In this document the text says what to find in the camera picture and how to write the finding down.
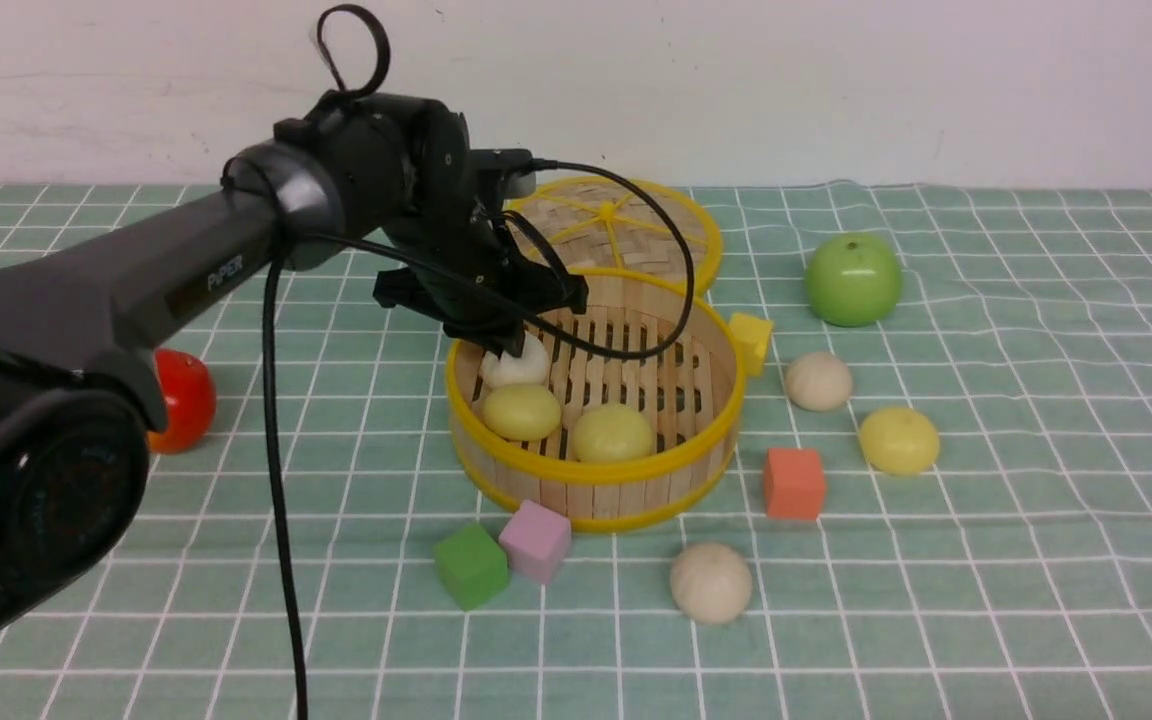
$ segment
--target toy food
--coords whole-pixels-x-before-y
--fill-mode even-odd
[[[623,462],[652,455],[655,431],[639,411],[611,402],[586,410],[576,420],[571,444],[581,462]]]
[[[808,353],[785,371],[785,392],[790,402],[814,414],[844,404],[851,388],[851,370],[829,353]]]
[[[561,420],[558,397],[540,384],[507,384],[483,400],[483,424],[509,441],[538,441]]]
[[[755,577],[738,552],[717,541],[692,544],[673,559],[669,592],[696,623],[730,623],[749,606]]]
[[[217,385],[204,361],[188,353],[157,348],[154,366],[168,407],[168,427],[162,433],[150,430],[150,449],[162,455],[190,450],[217,417]]]
[[[522,340],[522,355],[515,357],[508,353],[483,355],[483,381],[492,388],[511,386],[511,384],[540,384],[550,377],[550,353],[544,342],[526,333]]]
[[[767,318],[756,318],[753,314],[732,313],[727,327],[736,336],[736,343],[744,350],[745,373],[751,378],[763,374],[763,365],[767,363],[767,350],[772,346],[772,331],[776,324]]]
[[[806,268],[808,304],[825,323],[859,327],[900,302],[900,259],[874,233],[842,233],[818,247]]]
[[[888,406],[861,422],[861,455],[887,475],[918,475],[937,463],[941,437],[927,415]]]

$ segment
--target orange cube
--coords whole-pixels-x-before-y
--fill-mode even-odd
[[[763,465],[768,518],[817,520],[824,509],[824,468],[812,448],[773,447]]]

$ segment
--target yellow rim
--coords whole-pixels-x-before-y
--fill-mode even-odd
[[[632,281],[653,285],[654,287],[662,288],[662,290],[682,295],[682,291],[673,287],[672,283],[652,275],[635,273],[631,270],[576,268],[573,270],[573,274],[631,279]],[[461,396],[460,388],[456,385],[456,373],[453,372],[461,353],[462,343],[460,340],[452,342],[447,364],[444,365],[444,382],[445,387],[447,387],[448,406],[452,407],[452,412],[461,420],[468,435],[473,438],[475,442],[486,448],[493,457],[524,471],[524,473],[538,475],[538,477],[550,480],[579,484],[581,486],[612,486],[612,484],[631,483],[644,478],[652,478],[655,475],[668,473],[672,470],[690,464],[690,462],[696,461],[700,455],[707,454],[714,444],[721,441],[728,430],[732,429],[732,425],[735,425],[736,420],[740,419],[740,409],[742,402],[745,400],[745,359],[744,354],[741,354],[740,346],[736,343],[736,338],[732,335],[732,328],[728,328],[727,323],[723,323],[722,316],[718,314],[712,306],[705,304],[699,297],[695,300],[691,311],[692,313],[698,313],[699,311],[699,313],[706,314],[710,320],[713,320],[718,325],[719,329],[722,329],[727,342],[732,343],[732,355],[736,357],[736,377],[732,378],[732,397],[723,406],[722,411],[714,418],[713,423],[708,424],[708,427],[700,430],[689,441],[677,447],[672,447],[668,450],[659,452],[657,455],[628,462],[598,462],[596,464],[594,462],[544,457],[506,442],[477,418],[471,407],[465,402],[465,399]]]
[[[471,464],[470,460],[465,455],[465,452],[461,447],[461,442],[456,441],[456,437],[452,437],[452,448],[456,450],[456,456],[460,457],[461,464],[465,467],[465,475],[473,483],[473,486],[479,488],[483,497],[486,497],[490,501],[500,507],[505,511],[516,511],[518,506],[522,505],[516,498],[505,495],[499,488],[495,488],[492,483],[488,483],[483,473],[479,473],[476,468]],[[627,533],[630,530],[639,530],[643,528],[649,528],[657,523],[664,523],[666,520],[673,518],[681,514],[682,511],[689,510],[691,506],[695,506],[704,497],[708,495],[708,492],[717,486],[718,480],[727,475],[727,468],[732,464],[732,455],[736,454],[736,446],[732,447],[723,455],[723,463],[718,468],[717,473],[713,473],[705,480],[703,486],[695,488],[690,493],[687,493],[682,500],[666,505],[665,507],[658,507],[657,510],[644,511],[642,515],[631,515],[628,518],[612,518],[612,520],[589,520],[589,518],[576,518],[571,520],[573,530],[579,533]]]
[[[677,190],[673,190],[672,187],[664,187],[664,184],[658,184],[649,181],[641,181],[639,179],[630,179],[630,182],[635,183],[636,185],[643,188],[643,190],[649,191],[654,196],[668,197],[669,200],[674,200],[679,205],[684,206],[684,209],[687,209],[687,211],[690,211],[690,213],[695,215],[696,219],[700,220],[700,227],[704,228],[705,230],[705,237],[698,240],[700,240],[705,245],[705,259],[700,260],[699,265],[696,265],[696,295],[704,295],[704,293],[707,291],[708,288],[713,286],[714,279],[718,279],[718,270],[721,268],[723,259],[723,234],[721,229],[718,228],[718,223],[714,222],[714,218],[708,213],[707,210],[702,209],[699,202],[692,200],[691,197],[685,196],[684,194],[679,192]],[[562,197],[550,196],[550,191],[554,191],[558,190],[558,188],[567,187],[570,184],[589,184],[589,183],[600,183],[600,184],[621,187],[620,183],[612,182],[608,179],[600,176],[577,176],[571,179],[560,179],[559,181],[548,182],[537,187],[535,192],[531,192],[531,195],[524,197],[524,199],[507,202],[506,207],[510,210],[518,210],[520,206],[524,204],[524,202],[526,200],[535,199],[535,197],[545,197],[545,199],[547,200],[562,202],[562,204],[564,205],[579,206],[579,209],[582,209],[582,205],[576,204],[576,202],[564,200],[562,199]],[[626,204],[627,200],[630,200],[631,197],[637,197],[636,195],[630,192],[628,188],[623,188],[623,190],[626,190],[626,196],[621,197],[621,200],[617,200],[616,204],[614,204],[616,209],[620,209],[620,206]],[[573,227],[570,228],[563,228],[562,232],[554,234],[553,237],[550,237],[550,242],[558,242],[559,238],[562,238],[564,234],[567,234],[568,232],[573,232],[573,229],[585,227],[585,225],[590,223],[599,223],[602,221],[602,219],[599,217],[598,209],[585,209],[585,210],[589,210],[590,213],[593,213],[594,217],[584,220],[584,222],[573,225]],[[617,218],[617,222],[642,225],[628,218]],[[622,270],[623,260],[621,259],[620,251],[616,251],[616,232],[614,232],[614,229],[612,228],[612,223],[604,222],[604,225],[605,228],[607,228],[607,233],[612,242],[613,253],[614,256],[616,256],[617,270]],[[660,227],[657,229],[666,234],[666,236],[669,236],[668,228],[664,227],[664,225],[660,225]],[[668,237],[668,242],[675,242],[675,241],[673,241],[673,237]],[[675,288],[675,290],[677,291],[683,291],[687,288],[685,282],[680,282],[680,283],[672,283],[668,281],[666,282],[668,287]]]

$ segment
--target yellow cube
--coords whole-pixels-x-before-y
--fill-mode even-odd
[[[767,348],[772,342],[772,320],[732,313],[727,325],[745,355],[745,374],[755,378],[761,376],[763,362],[767,359]]]

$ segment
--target foam block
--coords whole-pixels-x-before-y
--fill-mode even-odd
[[[812,448],[773,447],[763,465],[768,518],[817,520],[824,509],[824,469]]]
[[[435,544],[434,566],[438,578],[462,611],[473,611],[509,586],[505,551],[477,523]]]
[[[767,318],[755,318],[753,314],[732,313],[727,327],[736,338],[741,351],[745,355],[745,374],[759,377],[763,364],[767,359],[767,350],[772,343],[774,323]]]
[[[540,584],[554,577],[571,544],[571,522],[530,500],[522,501],[500,532],[500,547],[511,569]]]

